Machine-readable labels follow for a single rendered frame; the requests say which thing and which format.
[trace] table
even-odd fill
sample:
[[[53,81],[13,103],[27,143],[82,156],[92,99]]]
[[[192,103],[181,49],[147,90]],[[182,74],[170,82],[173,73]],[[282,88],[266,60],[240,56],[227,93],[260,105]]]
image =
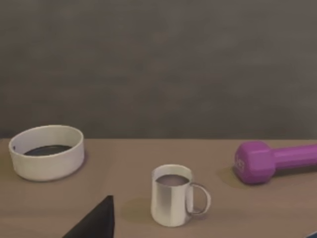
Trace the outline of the table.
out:
[[[281,173],[270,183],[242,185],[233,175],[240,140],[88,139],[85,165],[65,179],[36,183],[18,177],[0,142],[0,233],[64,235],[107,195],[114,195],[115,238],[302,238],[317,230],[317,168]],[[272,147],[316,141],[267,141]],[[192,169],[212,195],[212,208],[179,228],[165,228],[150,216],[151,171],[162,164]],[[195,195],[203,207],[204,197]]]

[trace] purple dumbbell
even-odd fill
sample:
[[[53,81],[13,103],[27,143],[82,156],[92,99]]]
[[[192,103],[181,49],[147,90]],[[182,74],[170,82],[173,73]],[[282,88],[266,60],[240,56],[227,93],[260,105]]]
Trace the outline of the purple dumbbell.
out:
[[[317,145],[271,149],[262,141],[242,143],[234,158],[234,171],[247,184],[265,183],[276,170],[317,165]]]

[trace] mug handle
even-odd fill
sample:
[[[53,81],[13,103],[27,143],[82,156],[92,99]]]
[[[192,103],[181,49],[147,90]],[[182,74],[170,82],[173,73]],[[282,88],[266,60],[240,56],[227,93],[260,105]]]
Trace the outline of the mug handle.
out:
[[[209,208],[210,208],[210,206],[211,206],[211,195],[210,195],[210,193],[207,191],[207,189],[206,189],[203,185],[201,185],[201,184],[199,184],[199,183],[191,182],[191,183],[190,183],[190,186],[199,188],[199,189],[201,189],[201,190],[204,192],[204,194],[205,194],[205,196],[206,196],[206,205],[205,205],[205,207],[204,207],[202,210],[200,210],[200,211],[195,211],[195,212],[194,212],[194,211],[193,211],[193,212],[189,212],[189,214],[192,215],[192,216],[200,216],[200,215],[203,215],[203,214],[205,214],[205,213],[209,210]]]

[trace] mug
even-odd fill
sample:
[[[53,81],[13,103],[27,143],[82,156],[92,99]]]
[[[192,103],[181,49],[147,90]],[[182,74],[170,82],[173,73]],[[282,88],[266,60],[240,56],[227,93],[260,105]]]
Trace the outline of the mug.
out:
[[[184,178],[179,185],[160,183],[158,179],[166,175]],[[194,190],[200,188],[206,196],[206,205],[200,211],[194,211]],[[178,227],[187,223],[191,217],[205,214],[211,206],[211,195],[200,184],[193,182],[192,171],[182,165],[162,165],[152,171],[152,218],[160,225]]]
[[[48,146],[69,149],[49,155],[29,155],[28,152]],[[13,137],[9,152],[14,171],[31,181],[50,181],[70,175],[84,162],[84,135],[66,125],[35,127]]]

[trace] background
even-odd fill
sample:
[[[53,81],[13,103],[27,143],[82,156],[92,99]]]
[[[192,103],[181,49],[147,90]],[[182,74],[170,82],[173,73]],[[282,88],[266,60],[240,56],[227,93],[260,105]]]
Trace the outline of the background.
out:
[[[315,0],[2,0],[0,137],[316,138]]]

